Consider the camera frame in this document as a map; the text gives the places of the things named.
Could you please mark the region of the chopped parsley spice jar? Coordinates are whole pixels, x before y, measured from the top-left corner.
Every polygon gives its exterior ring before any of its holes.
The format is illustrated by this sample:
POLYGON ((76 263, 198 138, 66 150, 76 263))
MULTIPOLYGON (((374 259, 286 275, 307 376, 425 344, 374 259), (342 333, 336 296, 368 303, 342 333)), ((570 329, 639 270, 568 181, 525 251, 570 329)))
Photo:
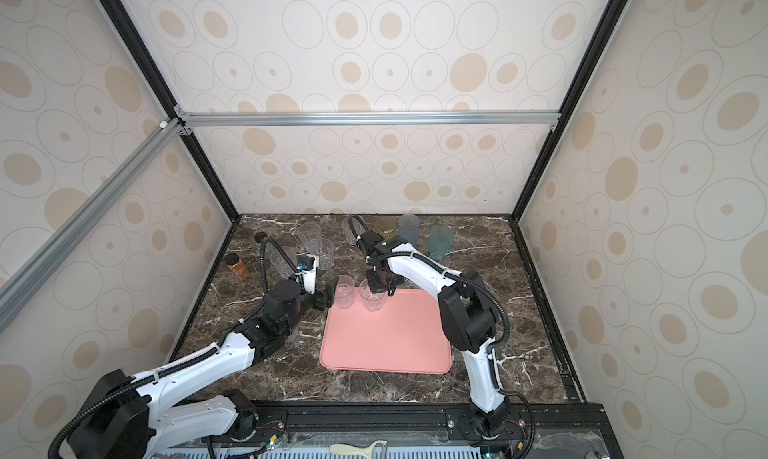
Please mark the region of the chopped parsley spice jar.
POLYGON ((265 231, 258 231, 254 234, 254 241, 259 246, 260 253, 266 250, 268 244, 269 235, 265 231))

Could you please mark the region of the clear faceted glass six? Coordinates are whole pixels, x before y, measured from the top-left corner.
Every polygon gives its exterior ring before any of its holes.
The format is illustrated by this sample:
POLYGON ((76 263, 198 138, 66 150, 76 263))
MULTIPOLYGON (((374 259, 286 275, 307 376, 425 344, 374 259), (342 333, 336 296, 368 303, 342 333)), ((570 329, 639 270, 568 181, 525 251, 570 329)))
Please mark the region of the clear faceted glass six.
POLYGON ((351 246, 357 246, 357 234, 354 230, 357 221, 347 215, 341 222, 341 230, 346 242, 351 246))

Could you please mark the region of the teal tall plastic tumbler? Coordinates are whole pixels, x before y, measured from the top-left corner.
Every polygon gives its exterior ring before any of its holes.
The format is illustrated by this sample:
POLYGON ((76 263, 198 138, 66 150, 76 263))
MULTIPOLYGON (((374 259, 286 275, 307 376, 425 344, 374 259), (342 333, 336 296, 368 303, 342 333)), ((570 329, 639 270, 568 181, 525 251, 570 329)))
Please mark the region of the teal tall plastic tumbler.
POLYGON ((450 252, 454 242, 454 231, 445 225, 437 224, 429 231, 429 257, 442 262, 450 252))

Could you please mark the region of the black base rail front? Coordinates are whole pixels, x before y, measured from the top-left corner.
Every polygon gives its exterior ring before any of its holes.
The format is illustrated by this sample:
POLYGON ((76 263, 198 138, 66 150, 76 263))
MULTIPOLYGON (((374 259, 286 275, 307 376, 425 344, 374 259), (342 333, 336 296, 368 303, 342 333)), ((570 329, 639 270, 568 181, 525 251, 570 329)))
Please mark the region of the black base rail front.
POLYGON ((222 398, 134 419, 141 458, 340 458, 357 446, 375 458, 620 458, 606 410, 596 404, 512 401, 485 419, 468 404, 288 403, 228 405, 222 398))

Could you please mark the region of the clear faceted glass three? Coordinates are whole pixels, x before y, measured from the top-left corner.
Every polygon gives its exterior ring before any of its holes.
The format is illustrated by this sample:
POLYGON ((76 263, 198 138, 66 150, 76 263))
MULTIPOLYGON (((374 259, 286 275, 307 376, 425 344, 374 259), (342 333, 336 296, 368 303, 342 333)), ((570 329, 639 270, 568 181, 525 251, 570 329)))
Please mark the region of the clear faceted glass three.
POLYGON ((283 252, 279 252, 276 248, 272 248, 270 253, 270 262, 277 274, 282 279, 287 279, 294 273, 294 268, 297 266, 297 254, 294 247, 283 247, 283 252))

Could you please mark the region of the red sweet pepper spice jar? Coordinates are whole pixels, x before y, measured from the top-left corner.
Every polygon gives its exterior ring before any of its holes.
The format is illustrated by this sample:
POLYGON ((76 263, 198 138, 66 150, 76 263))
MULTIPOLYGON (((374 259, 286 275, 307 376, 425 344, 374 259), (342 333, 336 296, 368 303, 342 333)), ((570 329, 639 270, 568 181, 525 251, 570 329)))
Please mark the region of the red sweet pepper spice jar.
POLYGON ((238 281, 245 282, 250 278, 248 268, 237 253, 228 252, 224 255, 223 260, 229 271, 238 281))

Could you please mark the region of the clear faceted glass one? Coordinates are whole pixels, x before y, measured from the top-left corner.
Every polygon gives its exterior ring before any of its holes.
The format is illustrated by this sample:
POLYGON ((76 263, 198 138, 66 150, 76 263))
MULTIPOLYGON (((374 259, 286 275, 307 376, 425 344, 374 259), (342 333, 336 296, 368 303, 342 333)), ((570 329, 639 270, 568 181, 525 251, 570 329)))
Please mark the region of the clear faceted glass one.
POLYGON ((359 294, 363 307, 369 312, 380 311, 386 301, 385 292, 373 292, 368 280, 363 280, 359 286, 359 294))

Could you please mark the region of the clear faceted glass five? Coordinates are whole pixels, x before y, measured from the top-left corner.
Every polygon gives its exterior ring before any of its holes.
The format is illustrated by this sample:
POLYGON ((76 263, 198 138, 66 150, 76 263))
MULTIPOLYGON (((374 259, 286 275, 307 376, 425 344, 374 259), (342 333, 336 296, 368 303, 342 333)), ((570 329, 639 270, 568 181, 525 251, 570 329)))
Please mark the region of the clear faceted glass five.
POLYGON ((346 310, 352 307, 355 301, 356 283, 347 275, 340 275, 335 288, 334 306, 346 310))

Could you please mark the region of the aluminium frame rail back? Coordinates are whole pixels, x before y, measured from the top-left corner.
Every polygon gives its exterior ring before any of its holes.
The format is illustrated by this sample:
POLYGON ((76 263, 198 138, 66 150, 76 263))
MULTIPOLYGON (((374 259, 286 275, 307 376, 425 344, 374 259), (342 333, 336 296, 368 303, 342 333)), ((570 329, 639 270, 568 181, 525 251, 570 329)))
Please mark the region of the aluminium frame rail back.
POLYGON ((304 126, 402 126, 402 125, 556 125, 557 110, 483 111, 372 111, 372 112, 182 112, 190 127, 304 127, 304 126))

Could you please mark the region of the clear faceted glass four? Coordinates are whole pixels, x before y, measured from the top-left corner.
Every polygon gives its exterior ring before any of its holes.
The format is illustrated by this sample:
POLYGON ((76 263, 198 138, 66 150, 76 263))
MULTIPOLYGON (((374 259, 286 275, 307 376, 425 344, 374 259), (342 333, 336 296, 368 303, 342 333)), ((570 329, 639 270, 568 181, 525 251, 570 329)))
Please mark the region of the clear faceted glass four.
POLYGON ((319 268, 321 270, 330 270, 334 266, 335 245, 327 238, 322 238, 319 243, 319 268))

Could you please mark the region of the aluminium frame rail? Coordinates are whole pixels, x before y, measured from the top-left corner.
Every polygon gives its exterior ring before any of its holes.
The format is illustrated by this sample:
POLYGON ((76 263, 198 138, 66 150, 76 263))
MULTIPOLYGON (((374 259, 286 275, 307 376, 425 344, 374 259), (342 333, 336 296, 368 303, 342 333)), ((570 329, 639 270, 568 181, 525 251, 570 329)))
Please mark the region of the aluminium frame rail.
POLYGON ((556 125, 557 110, 483 111, 372 111, 372 112, 182 112, 190 127, 304 127, 304 126, 402 126, 402 125, 556 125))
POLYGON ((2 328, 6 328, 15 319, 83 238, 119 201, 160 150, 170 139, 178 136, 180 131, 181 121, 178 118, 163 121, 10 278, 1 291, 2 328))

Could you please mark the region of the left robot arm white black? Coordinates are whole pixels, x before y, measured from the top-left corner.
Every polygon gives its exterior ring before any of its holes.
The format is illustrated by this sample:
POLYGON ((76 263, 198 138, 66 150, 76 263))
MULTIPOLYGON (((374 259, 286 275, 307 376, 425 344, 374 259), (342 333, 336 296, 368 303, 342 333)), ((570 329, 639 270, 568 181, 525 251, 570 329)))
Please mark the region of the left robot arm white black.
POLYGON ((338 281, 318 288, 315 262, 301 257, 291 276, 266 289, 261 306, 209 346, 131 376, 120 369, 105 374, 54 437, 48 457, 59 457, 67 444, 78 458, 148 458, 200 437, 233 433, 252 408, 242 393, 185 400, 275 354, 309 310, 332 307, 338 281))

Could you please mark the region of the clear faceted glass two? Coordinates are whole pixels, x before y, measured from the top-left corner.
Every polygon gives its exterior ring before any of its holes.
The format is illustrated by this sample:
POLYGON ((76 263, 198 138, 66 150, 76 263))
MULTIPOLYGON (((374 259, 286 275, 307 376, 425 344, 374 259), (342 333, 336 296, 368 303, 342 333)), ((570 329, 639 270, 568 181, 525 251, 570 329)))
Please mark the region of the clear faceted glass two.
POLYGON ((322 228, 317 222, 306 222, 296 230, 296 236, 304 249, 312 255, 320 255, 322 228))

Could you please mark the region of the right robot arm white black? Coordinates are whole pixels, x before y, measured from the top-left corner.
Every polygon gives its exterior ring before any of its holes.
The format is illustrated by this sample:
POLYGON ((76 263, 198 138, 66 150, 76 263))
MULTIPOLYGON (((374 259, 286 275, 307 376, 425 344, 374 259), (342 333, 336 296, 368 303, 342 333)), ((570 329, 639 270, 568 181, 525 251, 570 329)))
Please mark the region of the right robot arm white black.
POLYGON ((485 438, 500 434, 509 413, 496 365, 496 348, 509 336, 509 319, 500 301, 479 274, 444 266, 402 238, 385 239, 366 230, 357 235, 356 244, 368 264, 372 292, 392 296, 410 281, 435 298, 442 331, 461 352, 468 374, 471 427, 485 438))

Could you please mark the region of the pink plastic tray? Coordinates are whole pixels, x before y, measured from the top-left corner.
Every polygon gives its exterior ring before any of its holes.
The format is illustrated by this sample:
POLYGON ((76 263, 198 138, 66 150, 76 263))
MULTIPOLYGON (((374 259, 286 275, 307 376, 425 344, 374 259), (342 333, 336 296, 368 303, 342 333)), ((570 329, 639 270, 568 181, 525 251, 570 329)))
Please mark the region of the pink plastic tray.
POLYGON ((319 355, 330 370, 442 375, 452 367, 436 300, 401 289, 371 312, 358 293, 347 309, 328 313, 319 355))

